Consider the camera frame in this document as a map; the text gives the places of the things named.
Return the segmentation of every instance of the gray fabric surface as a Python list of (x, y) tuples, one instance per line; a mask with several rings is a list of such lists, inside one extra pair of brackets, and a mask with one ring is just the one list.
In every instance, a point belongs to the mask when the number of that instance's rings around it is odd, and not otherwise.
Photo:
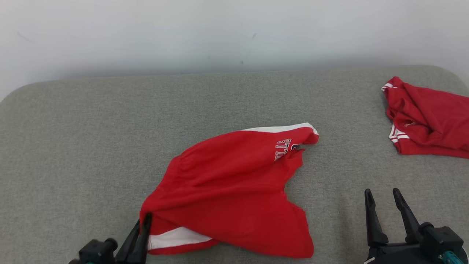
[(319, 143), (286, 186), (304, 208), (311, 259), (230, 245), (149, 264), (362, 263), (363, 192), (371, 188), (391, 242), (405, 231), (392, 196), (420, 222), (469, 242), (469, 160), (401, 156), (388, 139), (381, 87), (405, 82), (469, 95), (430, 66), (60, 80), (22, 87), (0, 103), (2, 263), (68, 263), (90, 239), (122, 243), (169, 161), (204, 139), (239, 129), (310, 122)]

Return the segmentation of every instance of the red shorts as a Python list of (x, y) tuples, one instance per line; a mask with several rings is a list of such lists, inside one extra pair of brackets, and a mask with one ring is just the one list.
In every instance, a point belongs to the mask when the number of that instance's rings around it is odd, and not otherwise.
[(469, 98), (416, 87), (398, 77), (381, 88), (393, 121), (389, 139), (401, 154), (469, 158)]
[(300, 144), (319, 139), (309, 124), (259, 127), (200, 142), (169, 164), (142, 205), (152, 213), (150, 254), (177, 254), (225, 242), (276, 256), (311, 257), (304, 211), (286, 182), (302, 162)]

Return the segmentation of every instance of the white trim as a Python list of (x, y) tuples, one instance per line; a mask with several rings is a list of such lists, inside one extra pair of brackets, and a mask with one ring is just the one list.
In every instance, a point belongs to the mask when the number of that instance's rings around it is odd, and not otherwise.
[(243, 129), (242, 131), (257, 131), (257, 132), (268, 132), (268, 133), (279, 133), (284, 131), (295, 130), (302, 127), (309, 127), (313, 130), (316, 135), (319, 135), (316, 129), (310, 123), (294, 124), (287, 126), (267, 126), (267, 127), (254, 127)]
[(410, 137), (406, 133), (397, 129), (397, 127), (395, 127), (393, 123), (393, 126), (391, 128), (391, 134), (389, 134), (389, 139), (393, 143), (397, 143), (400, 139), (410, 139)]
[(365, 261), (363, 264), (369, 264), (369, 263), (371, 263), (373, 260), (375, 260), (375, 257), (370, 258), (369, 260)]
[(211, 239), (212, 238), (208, 236), (199, 234), (185, 227), (178, 227), (159, 235), (150, 235), (148, 239), (148, 250), (197, 244)]
[(387, 83), (387, 84), (385, 84), (383, 87), (381, 87), (381, 90), (384, 92), (384, 90), (385, 90), (386, 88), (397, 88), (397, 87), (393, 86), (393, 85), (390, 84), (390, 83)]
[(393, 123), (393, 126), (391, 127), (391, 134), (389, 134), (389, 138), (393, 137), (394, 136), (394, 133), (396, 131), (396, 127), (394, 126), (394, 123)]

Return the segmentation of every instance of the white wall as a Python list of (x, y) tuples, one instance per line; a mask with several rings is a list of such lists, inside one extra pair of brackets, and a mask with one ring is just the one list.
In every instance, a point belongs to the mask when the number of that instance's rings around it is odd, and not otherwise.
[(469, 83), (468, 27), (467, 0), (1, 0), (0, 100), (137, 71), (432, 64)]

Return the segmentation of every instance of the teal component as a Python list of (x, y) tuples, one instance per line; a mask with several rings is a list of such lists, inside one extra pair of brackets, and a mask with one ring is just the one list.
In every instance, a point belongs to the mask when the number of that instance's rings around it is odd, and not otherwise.
[(443, 262), (445, 264), (464, 264), (452, 251), (443, 254)]

